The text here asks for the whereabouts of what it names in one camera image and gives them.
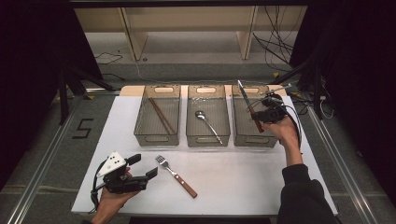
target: metal spoon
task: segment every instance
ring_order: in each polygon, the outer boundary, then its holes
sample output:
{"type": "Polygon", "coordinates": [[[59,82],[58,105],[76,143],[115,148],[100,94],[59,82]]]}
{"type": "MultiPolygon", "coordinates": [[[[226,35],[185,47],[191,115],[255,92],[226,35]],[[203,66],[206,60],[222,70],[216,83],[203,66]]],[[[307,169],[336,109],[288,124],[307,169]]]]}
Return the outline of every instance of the metal spoon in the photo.
{"type": "Polygon", "coordinates": [[[205,112],[202,110],[197,110],[195,111],[195,117],[197,117],[198,119],[202,119],[207,126],[209,126],[209,128],[212,130],[213,134],[218,138],[219,142],[222,144],[220,137],[218,136],[218,134],[216,133],[215,129],[207,122],[206,117],[205,117],[205,112]]]}

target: wooden chopstick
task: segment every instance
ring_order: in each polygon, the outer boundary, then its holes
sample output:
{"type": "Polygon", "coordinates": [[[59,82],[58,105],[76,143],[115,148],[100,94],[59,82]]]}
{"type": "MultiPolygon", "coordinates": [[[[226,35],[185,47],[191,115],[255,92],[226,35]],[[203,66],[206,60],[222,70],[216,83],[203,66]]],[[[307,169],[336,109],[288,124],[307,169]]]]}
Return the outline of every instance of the wooden chopstick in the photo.
{"type": "Polygon", "coordinates": [[[168,127],[172,130],[173,133],[176,133],[175,129],[172,127],[172,125],[169,123],[168,119],[166,118],[166,116],[163,114],[163,112],[161,111],[161,109],[158,107],[157,103],[155,102],[155,100],[152,97],[148,98],[149,101],[151,102],[152,106],[155,109],[155,112],[157,112],[158,117],[160,117],[161,122],[163,123],[163,126],[165,127],[166,131],[168,133],[168,127]]]}

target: white table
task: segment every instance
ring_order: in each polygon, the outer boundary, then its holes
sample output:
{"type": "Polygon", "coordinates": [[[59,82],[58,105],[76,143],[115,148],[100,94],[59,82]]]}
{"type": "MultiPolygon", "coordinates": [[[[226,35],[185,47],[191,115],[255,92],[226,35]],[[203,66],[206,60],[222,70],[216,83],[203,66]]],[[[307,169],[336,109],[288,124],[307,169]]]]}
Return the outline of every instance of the white table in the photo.
{"type": "MultiPolygon", "coordinates": [[[[215,216],[256,217],[276,216],[280,206],[280,192],[284,187],[281,170],[286,166],[285,152],[280,144],[274,148],[235,147],[233,145],[233,121],[227,147],[188,147],[186,137],[187,95],[182,91],[180,117],[180,144],[177,147],[141,147],[134,137],[134,125],[141,97],[116,97],[105,128],[93,154],[90,167],[81,184],[72,212],[86,214],[93,208],[90,191],[96,169],[114,150],[129,158],[136,153],[142,160],[132,166],[132,175],[144,175],[158,166],[154,158],[164,156],[171,168],[198,193],[193,199],[181,185],[159,167],[158,175],[121,208],[120,213],[129,216],[215,216]]],[[[229,117],[232,116],[231,94],[227,93],[229,117]]],[[[292,105],[283,96],[286,105],[292,105]]],[[[302,135],[304,163],[311,178],[323,186],[325,198],[334,214],[337,214],[318,165],[302,135]]]]}

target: knife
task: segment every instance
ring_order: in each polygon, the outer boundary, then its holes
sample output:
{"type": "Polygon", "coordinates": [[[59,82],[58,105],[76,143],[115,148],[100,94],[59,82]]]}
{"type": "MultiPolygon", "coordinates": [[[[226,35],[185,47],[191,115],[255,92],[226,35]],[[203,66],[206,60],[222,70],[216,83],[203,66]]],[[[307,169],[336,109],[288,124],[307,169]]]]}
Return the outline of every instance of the knife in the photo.
{"type": "MultiPolygon", "coordinates": [[[[242,96],[243,96],[244,99],[245,99],[245,103],[247,103],[247,108],[248,108],[248,110],[250,111],[250,116],[251,116],[251,115],[253,115],[255,112],[254,112],[253,107],[252,107],[251,104],[250,104],[250,101],[249,101],[249,99],[248,99],[247,93],[246,93],[245,90],[244,90],[244,86],[242,86],[242,83],[241,83],[241,81],[239,81],[239,80],[238,80],[238,87],[239,87],[239,90],[242,92],[242,96]]],[[[260,123],[260,121],[254,119],[254,122],[256,123],[257,129],[259,130],[259,132],[260,132],[260,133],[263,133],[263,132],[264,132],[264,129],[262,128],[262,124],[260,123]]]]}

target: black sleeve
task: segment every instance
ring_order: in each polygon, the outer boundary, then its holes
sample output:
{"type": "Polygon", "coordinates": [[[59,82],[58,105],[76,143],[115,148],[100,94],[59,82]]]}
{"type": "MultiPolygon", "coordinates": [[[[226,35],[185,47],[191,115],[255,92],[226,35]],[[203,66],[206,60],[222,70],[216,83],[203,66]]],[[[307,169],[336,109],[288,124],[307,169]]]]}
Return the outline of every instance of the black sleeve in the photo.
{"type": "Polygon", "coordinates": [[[323,187],[317,180],[311,180],[306,165],[288,166],[282,175],[285,187],[280,196],[278,224],[337,223],[324,198],[323,187]]]}

